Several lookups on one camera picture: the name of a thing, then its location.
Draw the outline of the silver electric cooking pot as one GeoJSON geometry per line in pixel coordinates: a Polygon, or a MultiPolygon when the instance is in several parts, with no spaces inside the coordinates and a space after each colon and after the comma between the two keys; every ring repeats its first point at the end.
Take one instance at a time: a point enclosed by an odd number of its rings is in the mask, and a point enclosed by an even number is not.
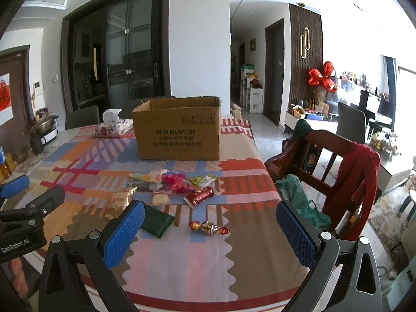
{"type": "Polygon", "coordinates": [[[58,136],[57,119],[58,115],[52,113],[45,117],[42,117],[36,122],[33,122],[24,132],[28,139],[41,139],[43,145],[48,144],[50,141],[58,136]]]}

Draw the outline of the red foil balloon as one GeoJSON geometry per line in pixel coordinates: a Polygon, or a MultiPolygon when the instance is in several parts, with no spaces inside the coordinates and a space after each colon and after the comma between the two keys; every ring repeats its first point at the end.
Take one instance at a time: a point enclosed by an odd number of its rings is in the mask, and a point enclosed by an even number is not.
{"type": "Polygon", "coordinates": [[[326,91],[335,94],[337,92],[337,85],[331,79],[333,71],[334,65],[330,61],[324,63],[322,73],[316,68],[310,69],[308,71],[308,85],[311,87],[321,85],[326,91]]]}

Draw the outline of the white pastry snack packet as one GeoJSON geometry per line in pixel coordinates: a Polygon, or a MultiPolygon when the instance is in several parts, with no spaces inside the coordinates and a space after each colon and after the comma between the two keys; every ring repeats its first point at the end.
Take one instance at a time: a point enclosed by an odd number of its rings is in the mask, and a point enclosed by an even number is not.
{"type": "Polygon", "coordinates": [[[129,177],[133,181],[144,181],[148,183],[161,183],[164,174],[168,173],[165,168],[149,171],[148,173],[131,173],[129,177]]]}

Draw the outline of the dark wooden chair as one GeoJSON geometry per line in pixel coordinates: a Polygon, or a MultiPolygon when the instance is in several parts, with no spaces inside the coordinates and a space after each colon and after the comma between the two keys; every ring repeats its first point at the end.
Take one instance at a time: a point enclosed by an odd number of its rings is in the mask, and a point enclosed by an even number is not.
{"type": "MultiPolygon", "coordinates": [[[[283,145],[282,152],[265,162],[273,181],[289,174],[300,179],[303,185],[325,196],[334,186],[343,157],[351,148],[352,141],[326,130],[310,130],[298,138],[291,138],[283,145]]],[[[349,231],[355,219],[361,216],[359,206],[353,213],[347,211],[334,230],[341,239],[349,231]]]]}

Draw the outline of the red snack packet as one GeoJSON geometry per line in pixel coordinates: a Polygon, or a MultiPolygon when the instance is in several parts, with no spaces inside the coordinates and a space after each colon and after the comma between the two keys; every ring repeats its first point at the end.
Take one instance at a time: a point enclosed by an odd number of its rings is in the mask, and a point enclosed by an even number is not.
{"type": "Polygon", "coordinates": [[[213,196],[214,189],[210,186],[207,186],[197,192],[192,192],[188,194],[183,198],[183,200],[189,207],[194,209],[196,206],[199,206],[202,202],[213,196]]]}

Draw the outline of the grey dining chair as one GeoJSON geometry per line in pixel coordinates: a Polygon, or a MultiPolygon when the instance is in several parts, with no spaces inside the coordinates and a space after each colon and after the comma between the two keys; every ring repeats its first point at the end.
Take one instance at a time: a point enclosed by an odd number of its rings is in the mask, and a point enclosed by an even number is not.
{"type": "Polygon", "coordinates": [[[65,129],[70,130],[74,128],[99,125],[99,109],[97,106],[88,106],[70,112],[66,116],[65,129]]]}

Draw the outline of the floral tissue box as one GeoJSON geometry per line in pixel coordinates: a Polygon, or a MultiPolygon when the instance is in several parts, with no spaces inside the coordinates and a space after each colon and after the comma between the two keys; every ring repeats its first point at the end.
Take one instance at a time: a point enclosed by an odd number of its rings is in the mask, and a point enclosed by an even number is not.
{"type": "Polygon", "coordinates": [[[122,137],[133,127],[133,120],[120,118],[120,108],[110,108],[102,114],[103,122],[94,130],[95,137],[122,137]]]}

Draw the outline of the brown cardboard box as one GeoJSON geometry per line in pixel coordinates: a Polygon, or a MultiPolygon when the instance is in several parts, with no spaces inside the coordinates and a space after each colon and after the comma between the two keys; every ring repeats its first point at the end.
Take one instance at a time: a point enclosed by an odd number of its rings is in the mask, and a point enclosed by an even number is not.
{"type": "Polygon", "coordinates": [[[222,115],[216,96],[151,99],[131,116],[142,160],[219,159],[222,115]]]}

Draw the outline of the green yellow snack packet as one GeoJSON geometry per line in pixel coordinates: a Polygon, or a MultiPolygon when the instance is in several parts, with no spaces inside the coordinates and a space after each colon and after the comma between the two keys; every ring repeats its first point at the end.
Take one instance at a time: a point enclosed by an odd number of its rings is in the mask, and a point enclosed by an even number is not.
{"type": "Polygon", "coordinates": [[[216,182],[217,177],[208,174],[205,176],[194,176],[192,178],[189,178],[189,181],[197,188],[197,189],[203,189],[205,187],[212,187],[214,183],[216,182]]]}

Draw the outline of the green cloth on chair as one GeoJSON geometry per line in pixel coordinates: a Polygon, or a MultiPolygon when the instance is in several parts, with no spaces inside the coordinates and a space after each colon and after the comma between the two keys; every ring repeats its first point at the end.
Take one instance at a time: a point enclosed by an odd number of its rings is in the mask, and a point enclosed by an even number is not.
{"type": "Polygon", "coordinates": [[[329,231],[332,220],[321,211],[318,211],[315,202],[307,198],[300,184],[300,179],[293,174],[275,181],[277,190],[282,197],[289,201],[301,215],[302,218],[309,220],[319,231],[329,231]]]}

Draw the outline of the black mug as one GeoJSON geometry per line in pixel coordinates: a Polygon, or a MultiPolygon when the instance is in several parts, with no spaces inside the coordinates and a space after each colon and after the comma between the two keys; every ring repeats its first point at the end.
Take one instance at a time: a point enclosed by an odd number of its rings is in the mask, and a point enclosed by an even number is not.
{"type": "Polygon", "coordinates": [[[44,144],[43,144],[42,139],[43,139],[42,136],[38,136],[30,140],[30,145],[32,147],[32,151],[34,155],[39,155],[44,151],[44,144]]]}

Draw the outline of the red gold wrapped candy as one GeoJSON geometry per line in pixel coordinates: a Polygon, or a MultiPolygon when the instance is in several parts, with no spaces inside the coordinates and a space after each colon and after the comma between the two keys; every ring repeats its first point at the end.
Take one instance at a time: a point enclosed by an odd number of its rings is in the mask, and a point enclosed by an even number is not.
{"type": "Polygon", "coordinates": [[[194,220],[190,222],[189,228],[194,231],[200,231],[208,236],[229,234],[229,229],[227,227],[218,226],[211,221],[199,222],[194,220]]]}

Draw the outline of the pink hawthorn snack packet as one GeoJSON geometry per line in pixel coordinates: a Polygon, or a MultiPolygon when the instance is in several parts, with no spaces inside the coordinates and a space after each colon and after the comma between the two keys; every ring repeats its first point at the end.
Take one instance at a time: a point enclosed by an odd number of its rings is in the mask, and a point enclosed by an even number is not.
{"type": "Polygon", "coordinates": [[[162,175],[164,189],[174,194],[184,194],[197,191],[185,173],[164,173],[162,175]]]}

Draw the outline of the beige snack packet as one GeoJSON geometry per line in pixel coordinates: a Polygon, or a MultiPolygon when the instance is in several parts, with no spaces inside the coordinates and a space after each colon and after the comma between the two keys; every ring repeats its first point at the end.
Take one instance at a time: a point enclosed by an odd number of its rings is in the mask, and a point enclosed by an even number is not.
{"type": "Polygon", "coordinates": [[[107,220],[118,218],[130,204],[136,191],[137,187],[126,187],[118,192],[115,192],[106,208],[104,217],[107,220]]]}

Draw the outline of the dark green pouch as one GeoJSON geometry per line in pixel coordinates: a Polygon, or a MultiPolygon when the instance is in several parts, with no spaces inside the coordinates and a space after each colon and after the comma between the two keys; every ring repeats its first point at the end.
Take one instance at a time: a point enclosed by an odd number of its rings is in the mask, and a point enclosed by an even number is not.
{"type": "Polygon", "coordinates": [[[161,239],[167,229],[174,222],[174,217],[152,206],[144,204],[145,219],[141,228],[153,236],[161,239]]]}

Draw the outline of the yellow cracker snack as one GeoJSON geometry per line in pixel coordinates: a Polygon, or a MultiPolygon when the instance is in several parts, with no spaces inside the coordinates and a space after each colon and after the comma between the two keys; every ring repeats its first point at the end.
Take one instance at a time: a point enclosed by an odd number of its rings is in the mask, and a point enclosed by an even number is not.
{"type": "Polygon", "coordinates": [[[170,203],[171,195],[166,192],[156,192],[152,197],[153,206],[162,206],[170,203]]]}

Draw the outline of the red garment on chair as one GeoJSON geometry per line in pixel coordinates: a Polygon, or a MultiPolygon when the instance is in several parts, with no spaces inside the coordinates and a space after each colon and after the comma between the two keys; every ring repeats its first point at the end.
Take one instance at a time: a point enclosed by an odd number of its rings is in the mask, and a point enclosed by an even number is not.
{"type": "Polygon", "coordinates": [[[334,186],[324,202],[322,212],[331,219],[331,230],[344,214],[361,207],[361,216],[354,220],[341,239],[355,241],[367,222],[377,191],[380,156],[364,144],[353,142],[343,157],[334,186]]]}

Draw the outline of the colourful patterned tablecloth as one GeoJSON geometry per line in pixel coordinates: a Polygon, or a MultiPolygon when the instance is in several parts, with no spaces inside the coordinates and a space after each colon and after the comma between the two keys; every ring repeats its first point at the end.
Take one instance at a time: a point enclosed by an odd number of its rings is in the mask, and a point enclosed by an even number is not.
{"type": "Polygon", "coordinates": [[[216,161],[143,161],[133,132],[65,134],[28,168],[21,208],[53,186],[64,203],[44,221],[47,238],[80,239],[107,224],[112,200],[153,207],[159,225],[140,229],[113,274],[146,311],[267,311],[285,305],[307,274],[276,222],[280,202],[247,120],[222,122],[216,161]]]}

